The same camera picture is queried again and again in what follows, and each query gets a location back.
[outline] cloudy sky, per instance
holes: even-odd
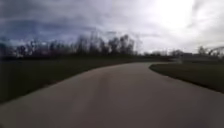
[[[74,40],[130,33],[142,51],[222,45],[222,0],[0,0],[0,36]]]

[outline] green grass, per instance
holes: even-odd
[[[0,103],[26,95],[90,69],[135,61],[148,61],[148,59],[76,58],[0,61]]]
[[[224,64],[155,64],[150,69],[224,93]]]

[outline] paved path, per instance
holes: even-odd
[[[0,107],[4,128],[224,128],[224,95],[133,63],[86,72]]]

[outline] asphalt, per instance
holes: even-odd
[[[149,70],[95,69],[0,106],[3,128],[223,128],[224,95]]]

